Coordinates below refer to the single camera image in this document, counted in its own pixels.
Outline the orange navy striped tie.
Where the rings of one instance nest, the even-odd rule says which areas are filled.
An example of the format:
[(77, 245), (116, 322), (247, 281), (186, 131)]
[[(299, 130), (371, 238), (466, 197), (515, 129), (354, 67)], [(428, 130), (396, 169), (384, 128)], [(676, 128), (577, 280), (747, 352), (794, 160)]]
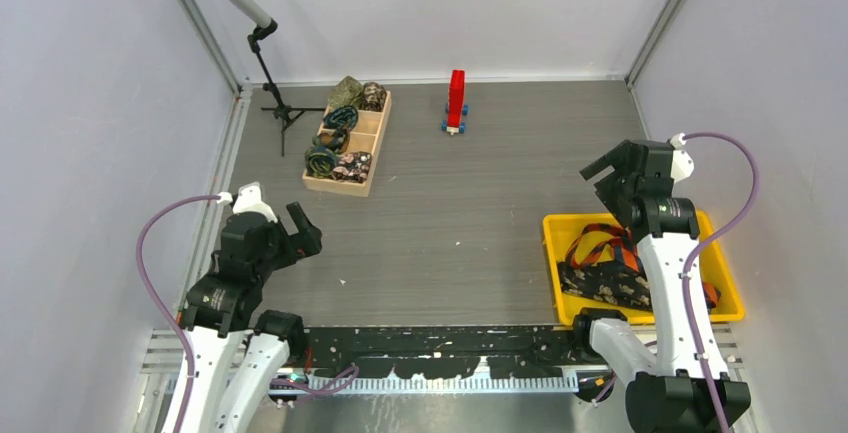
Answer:
[[(617, 224), (594, 223), (584, 227), (570, 246), (563, 262), (574, 268), (581, 268), (606, 261), (618, 261), (635, 270), (637, 267), (642, 268), (640, 260), (635, 243), (624, 228)], [(717, 306), (720, 293), (712, 285), (703, 281), (702, 283), (710, 313), (710, 310)], [(653, 324), (655, 321), (652, 311), (605, 304), (605, 308), (621, 311), (632, 324)]]

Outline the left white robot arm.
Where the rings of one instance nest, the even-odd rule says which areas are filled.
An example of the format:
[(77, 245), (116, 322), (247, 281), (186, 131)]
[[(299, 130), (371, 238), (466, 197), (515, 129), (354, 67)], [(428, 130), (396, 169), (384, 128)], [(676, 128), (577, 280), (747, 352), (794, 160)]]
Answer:
[(163, 431), (246, 431), (278, 369), (305, 358), (301, 316), (254, 313), (272, 273), (322, 249), (322, 232), (301, 205), (286, 209), (293, 234), (264, 207), (228, 218), (210, 269), (190, 288), (177, 323), (184, 357)]

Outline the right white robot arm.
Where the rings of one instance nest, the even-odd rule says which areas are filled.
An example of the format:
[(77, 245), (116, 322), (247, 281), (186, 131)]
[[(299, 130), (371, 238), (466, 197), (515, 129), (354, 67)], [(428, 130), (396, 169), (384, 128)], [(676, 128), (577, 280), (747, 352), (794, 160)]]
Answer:
[(751, 405), (746, 383), (734, 381), (714, 338), (700, 273), (702, 251), (736, 226), (759, 192), (750, 151), (738, 148), (752, 171), (743, 208), (724, 227), (699, 238), (696, 208), (674, 186), (694, 171), (685, 151), (694, 133), (665, 142), (625, 140), (580, 172), (602, 204), (636, 243), (650, 287), (656, 348), (636, 336), (615, 310), (585, 309), (576, 318), (571, 350), (584, 363), (601, 358), (625, 388), (625, 410), (635, 432), (727, 432)]

